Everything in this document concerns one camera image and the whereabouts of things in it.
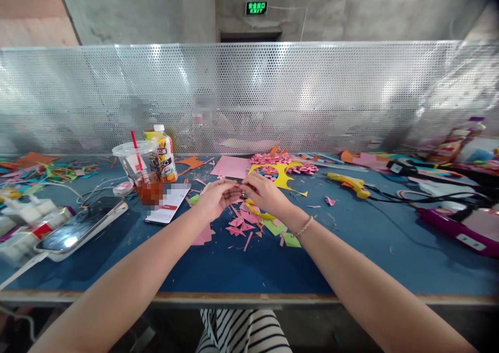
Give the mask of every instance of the red straw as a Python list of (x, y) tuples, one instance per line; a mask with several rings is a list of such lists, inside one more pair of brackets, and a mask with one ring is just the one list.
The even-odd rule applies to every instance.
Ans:
[[(137, 146), (137, 140), (135, 139), (135, 133), (133, 131), (130, 131), (130, 133), (132, 135), (134, 147), (135, 147), (135, 149), (138, 150), (139, 147)], [(140, 159), (139, 152), (137, 152), (137, 161), (139, 162), (139, 170), (140, 170), (140, 173), (142, 174), (142, 178), (144, 179), (144, 182), (150, 183), (151, 181), (149, 180), (149, 176), (144, 172), (144, 168), (142, 167), (142, 160)]]

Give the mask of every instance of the hand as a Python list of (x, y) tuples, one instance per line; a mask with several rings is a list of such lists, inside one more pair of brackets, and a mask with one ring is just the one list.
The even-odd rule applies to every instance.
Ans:
[(210, 183), (194, 208), (213, 222), (227, 206), (241, 197), (242, 191), (239, 187), (235, 180), (220, 179)]
[(257, 172), (249, 174), (240, 188), (258, 207), (278, 219), (294, 207), (273, 182)]

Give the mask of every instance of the blue table surface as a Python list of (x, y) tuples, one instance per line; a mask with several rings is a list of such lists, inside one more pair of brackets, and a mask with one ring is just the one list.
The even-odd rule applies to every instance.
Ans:
[[(210, 157), (201, 156), (200, 160)], [(65, 158), (59, 162), (75, 158)], [(124, 176), (119, 163), (97, 159), (101, 172), (88, 179), (78, 178), (69, 185), (80, 193), (91, 191), (103, 182)], [(181, 172), (185, 165), (177, 166)], [(209, 175), (210, 164), (189, 171), (192, 188), (201, 190), (196, 182), (215, 181)], [(338, 170), (340, 174), (361, 178), (383, 191), (395, 193), (417, 186), (405, 180), (395, 181), (376, 171), (368, 173)], [(480, 256), (417, 218), (415, 209), (403, 204), (382, 203), (357, 199), (353, 191), (319, 176), (293, 174), (288, 185), (308, 197), (297, 200), (284, 194), (325, 227), (336, 220), (338, 230), (332, 230), (348, 244), (378, 264), (405, 287), (420, 295), (495, 296), (499, 289), (499, 260)], [(328, 206), (324, 197), (337, 200)], [(51, 198), (56, 204), (77, 208), (75, 195), (66, 188), (46, 186), (37, 193), (39, 198)], [(62, 262), (49, 259), (37, 264), (8, 290), (84, 291), (101, 275), (148, 238), (161, 226), (142, 221), (142, 205), (137, 197), (128, 202), (129, 210), (81, 249)], [(309, 208), (307, 205), (321, 205)], [(177, 216), (189, 209), (186, 202)], [(267, 293), (267, 294), (332, 294), (308, 254), (303, 249), (280, 247), (279, 237), (266, 228), (262, 238), (252, 239), (246, 252), (246, 238), (235, 237), (225, 230), (234, 219), (226, 210), (212, 223), (216, 232), (211, 242), (192, 246), (180, 259), (160, 288), (162, 292), (187, 293)], [(1, 264), (0, 280), (9, 277), (15, 268)]]

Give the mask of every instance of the yellow glue gun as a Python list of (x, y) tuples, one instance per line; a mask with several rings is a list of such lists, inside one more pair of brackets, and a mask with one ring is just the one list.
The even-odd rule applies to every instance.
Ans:
[(350, 176), (333, 173), (327, 173), (323, 175), (326, 175), (331, 180), (343, 182), (342, 185), (352, 188), (357, 193), (357, 197), (360, 199), (365, 200), (366, 198), (369, 198), (371, 196), (371, 193), (364, 188), (364, 180), (354, 179)]

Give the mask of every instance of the plastic cup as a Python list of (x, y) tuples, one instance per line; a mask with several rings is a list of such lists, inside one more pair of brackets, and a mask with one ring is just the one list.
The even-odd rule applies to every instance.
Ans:
[(137, 149), (133, 142), (127, 142), (112, 150), (144, 205), (155, 205), (163, 196), (156, 150), (156, 141), (137, 141)]

